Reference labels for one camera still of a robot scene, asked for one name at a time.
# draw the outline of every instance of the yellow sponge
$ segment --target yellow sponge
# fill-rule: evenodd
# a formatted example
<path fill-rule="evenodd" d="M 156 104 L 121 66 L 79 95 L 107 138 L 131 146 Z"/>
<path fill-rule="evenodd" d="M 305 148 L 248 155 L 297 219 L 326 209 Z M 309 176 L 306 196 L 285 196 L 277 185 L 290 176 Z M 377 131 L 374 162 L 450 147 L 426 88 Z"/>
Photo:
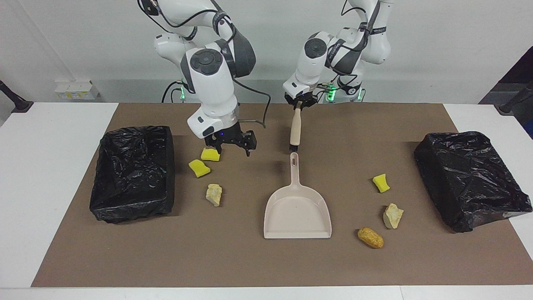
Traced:
<path fill-rule="evenodd" d="M 372 181 L 376 184 L 380 193 L 384 193 L 391 188 L 387 184 L 387 180 L 385 179 L 385 174 L 381 174 L 379 176 L 374 177 Z"/>
<path fill-rule="evenodd" d="M 211 169 L 208 168 L 203 161 L 201 160 L 193 160 L 189 163 L 189 167 L 195 172 L 196 178 L 199 178 L 203 175 L 208 174 L 211 172 Z"/>
<path fill-rule="evenodd" d="M 220 154 L 215 149 L 204 148 L 204 150 L 201 152 L 201 157 L 200 158 L 203 161 L 219 161 L 220 160 Z"/>

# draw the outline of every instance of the black cable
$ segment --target black cable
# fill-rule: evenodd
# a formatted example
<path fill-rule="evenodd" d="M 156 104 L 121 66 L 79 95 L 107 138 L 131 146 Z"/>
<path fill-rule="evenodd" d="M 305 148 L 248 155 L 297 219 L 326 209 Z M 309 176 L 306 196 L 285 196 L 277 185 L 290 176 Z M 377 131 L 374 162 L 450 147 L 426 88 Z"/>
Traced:
<path fill-rule="evenodd" d="M 175 91 L 183 92 L 183 91 L 181 90 L 181 88 L 180 88 L 180 89 L 174 89 L 174 90 L 172 90 L 172 91 L 170 92 L 170 102 L 172 102 L 172 103 L 174 103 L 174 92 L 175 92 Z"/>
<path fill-rule="evenodd" d="M 360 10 L 360 11 L 366 13 L 366 10 L 364 10 L 364 9 L 361 8 L 361 7 L 352 7 L 352 8 L 350 8 L 350 9 L 348 9 L 347 11 L 344 11 L 344 9 L 346 8 L 346 4 L 347 4 L 347 3 L 348 3 L 348 0 L 344 1 L 344 5 L 342 6 L 342 9 L 341 9 L 341 16 L 343 16 L 343 15 L 349 13 L 349 12 L 352 11 L 352 10 Z"/>
<path fill-rule="evenodd" d="M 255 89 L 252 89 L 249 86 L 246 86 L 246 85 L 238 82 L 235 78 L 233 79 L 233 81 L 235 83 L 237 83 L 238 85 L 240 85 L 242 88 L 245 88 L 245 89 L 247 89 L 249 91 L 252 91 L 254 93 L 258 93 L 258 94 L 265 95 L 265 96 L 268 97 L 268 102 L 266 103 L 265 111 L 263 113 L 263 122 L 261 122 L 259 120 L 239 120 L 239 123 L 258 123 L 258 124 L 262 125 L 263 128 L 267 128 L 267 124 L 265 123 L 265 120 L 266 120 L 266 117 L 267 117 L 266 113 L 268 111 L 268 107 L 270 106 L 270 101 L 272 100 L 272 97 L 270 96 L 270 94 L 265 93 L 265 92 L 261 92 L 261 91 L 255 90 Z"/>
<path fill-rule="evenodd" d="M 170 90 L 170 88 L 174 85 L 174 84 L 181 84 L 181 81 L 173 81 L 171 84 L 169 84 L 165 90 L 165 92 L 163 93 L 163 97 L 161 98 L 161 103 L 165 103 L 165 97 L 166 97 L 166 94 L 168 93 L 168 90 Z"/>
<path fill-rule="evenodd" d="M 370 34 L 370 30 L 368 30 L 367 28 L 365 28 L 365 31 L 368 33 L 368 35 Z M 340 44 L 340 47 L 348 49 L 350 51 L 354 51 L 354 52 L 361 52 L 361 51 L 363 51 L 366 48 L 366 46 L 368 46 L 368 35 L 365 34 L 363 36 L 363 39 L 365 40 L 365 43 L 363 44 L 363 46 L 361 46 L 361 48 L 362 48 L 361 50 L 357 49 L 357 46 L 355 46 L 354 48 L 350 48 L 350 47 L 345 46 L 344 44 Z M 333 45 L 329 46 L 327 53 L 329 53 L 331 48 L 333 48 L 335 45 L 336 44 L 333 44 Z"/>
<path fill-rule="evenodd" d="M 168 24 L 170 27 L 173 27 L 173 28 L 180 28 L 180 27 L 182 27 L 183 25 L 185 25 L 185 24 L 188 23 L 190 20 L 194 19 L 195 17 L 197 17 L 197 16 L 200 15 L 200 14 L 203 14 L 203 13 L 205 13 L 205 12 L 214 12 L 214 13 L 217 13 L 218 11 L 216 11 L 216 10 L 201 10 L 201 11 L 199 11 L 199 12 L 193 14 L 193 15 L 190 16 L 187 20 L 181 22 L 181 23 L 178 24 L 178 25 L 173 25 L 173 24 L 171 24 L 171 23 L 167 20 L 167 18 L 165 17 L 165 15 L 164 15 L 163 12 L 161 11 L 161 9 L 158 10 L 158 12 L 159 12 L 159 14 L 163 17 L 163 19 L 165 20 L 165 22 L 167 22 L 167 24 Z"/>
<path fill-rule="evenodd" d="M 152 20 L 155 24 L 157 24 L 157 26 L 159 26 L 162 30 L 166 31 L 167 33 L 172 33 L 172 32 L 170 32 L 170 31 L 168 31 L 165 27 L 161 26 L 161 24 L 159 24 L 159 22 L 157 22 L 154 18 L 152 18 L 152 16 L 149 15 L 149 14 L 144 10 L 144 8 L 142 8 L 140 0 L 137 0 L 137 5 L 138 5 L 139 8 L 141 9 L 141 11 L 142 11 L 142 12 L 143 12 L 148 18 L 150 18 L 150 20 Z"/>
<path fill-rule="evenodd" d="M 336 90 L 340 90 L 340 89 L 344 88 L 345 86 L 348 86 L 350 83 L 352 83 L 358 77 L 357 75 L 350 75 L 350 76 L 354 76 L 354 77 L 352 78 L 352 80 L 348 81 L 348 83 L 345 83 L 342 86 L 339 86 L 338 88 L 334 88 L 334 89 L 323 89 L 323 91 L 325 91 L 325 92 L 333 92 L 333 91 L 336 91 Z"/>
<path fill-rule="evenodd" d="M 326 91 L 320 91 L 318 92 L 315 96 L 317 97 L 317 101 L 319 102 L 320 99 L 322 98 L 322 96 L 324 96 L 324 94 L 326 93 Z"/>
<path fill-rule="evenodd" d="M 230 38 L 227 40 L 227 43 L 231 42 L 233 40 L 233 38 L 235 37 L 235 35 L 237 34 L 237 29 L 236 29 L 235 25 L 233 25 L 233 23 L 230 23 L 230 27 L 231 27 L 232 34 L 231 34 Z"/>
<path fill-rule="evenodd" d="M 368 39 L 365 38 L 365 44 L 363 46 L 363 48 L 366 48 L 366 46 L 368 45 Z M 335 46 L 335 44 L 329 46 L 328 50 L 326 51 L 326 53 L 329 55 L 329 52 L 331 51 L 331 48 L 333 48 Z M 350 51 L 354 51 L 354 52 L 360 52 L 359 50 L 356 50 L 355 48 L 349 48 L 349 47 L 346 47 L 344 45 L 341 45 L 341 47 L 343 48 L 346 48 Z M 334 66 L 332 66 L 332 62 L 329 61 L 329 67 L 331 70 L 333 70 L 335 73 L 339 74 L 339 75 L 342 75 L 342 76 L 357 76 L 357 74 L 347 74 L 347 73 L 344 73 L 344 72 L 341 72 L 339 70 L 337 70 Z"/>

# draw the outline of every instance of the black stand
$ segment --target black stand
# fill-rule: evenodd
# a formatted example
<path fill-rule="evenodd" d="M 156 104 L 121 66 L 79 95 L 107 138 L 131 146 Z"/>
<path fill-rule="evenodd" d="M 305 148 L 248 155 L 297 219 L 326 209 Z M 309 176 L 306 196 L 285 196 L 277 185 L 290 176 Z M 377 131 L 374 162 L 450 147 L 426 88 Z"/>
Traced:
<path fill-rule="evenodd" d="M 0 91 L 2 91 L 13 103 L 15 103 L 15 109 L 12 113 L 25 113 L 33 105 L 33 101 L 26 101 L 21 96 L 15 94 L 3 81 L 0 80 Z"/>
<path fill-rule="evenodd" d="M 513 106 L 533 97 L 533 95 L 530 95 L 532 90 L 533 90 L 533 81 L 528 83 L 528 85 L 525 88 L 523 88 L 520 92 L 518 92 L 518 94 L 516 94 L 516 96 L 514 96 L 513 99 L 509 100 L 509 102 L 507 102 L 506 104 L 502 104 L 500 106 L 496 106 L 496 110 L 500 113 L 500 115 L 512 116 Z"/>

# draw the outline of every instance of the brown mat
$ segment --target brown mat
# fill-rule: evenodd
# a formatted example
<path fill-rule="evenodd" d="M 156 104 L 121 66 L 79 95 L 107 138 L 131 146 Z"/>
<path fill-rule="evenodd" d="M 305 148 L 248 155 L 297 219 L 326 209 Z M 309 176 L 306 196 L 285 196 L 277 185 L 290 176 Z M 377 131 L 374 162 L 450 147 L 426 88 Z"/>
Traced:
<path fill-rule="evenodd" d="M 204 144 L 187 128 L 197 105 L 120 104 L 108 130 L 169 125 L 176 149 L 176 201 L 168 216 L 121 225 L 88 209 L 96 157 L 48 249 L 34 287 L 267 287 L 345 285 L 522 285 L 533 263 L 509 221 L 454 234 L 429 199 L 413 159 L 428 132 L 456 131 L 442 105 L 340 104 L 304 109 L 302 184 L 326 200 L 329 240 L 265 240 L 269 196 L 289 179 L 292 109 L 272 105 L 268 129 L 254 129 L 258 149 L 224 145 L 212 173 L 196 179 L 187 163 Z M 259 118 L 262 105 L 241 106 Z M 379 194 L 371 177 L 386 173 Z M 205 200 L 224 188 L 222 207 Z M 405 209 L 397 230 L 383 225 L 384 206 Z M 355 232 L 368 226 L 385 246 L 371 249 Z"/>

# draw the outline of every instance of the white wall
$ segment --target white wall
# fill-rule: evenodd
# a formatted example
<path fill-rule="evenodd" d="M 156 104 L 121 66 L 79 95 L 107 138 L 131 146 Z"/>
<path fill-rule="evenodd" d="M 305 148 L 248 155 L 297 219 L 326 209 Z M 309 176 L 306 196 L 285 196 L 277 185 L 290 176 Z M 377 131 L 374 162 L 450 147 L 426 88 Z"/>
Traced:
<path fill-rule="evenodd" d="M 4 124 L 5 120 L 7 120 L 7 117 L 9 117 L 10 112 L 14 107 L 15 106 L 7 100 L 7 97 L 0 97 L 0 126 Z"/>
<path fill-rule="evenodd" d="M 339 16 L 343 0 L 218 2 L 256 51 L 248 80 L 281 83 L 309 35 L 359 24 L 356 13 Z M 398 0 L 393 52 L 367 66 L 365 100 L 479 102 L 532 46 L 532 11 L 531 0 Z M 55 101 L 54 81 L 76 78 L 92 79 L 104 101 L 158 101 L 176 74 L 154 52 L 160 30 L 135 0 L 2 0 L 0 15 L 0 78 L 27 99 Z M 266 87 L 283 101 L 280 84 Z"/>

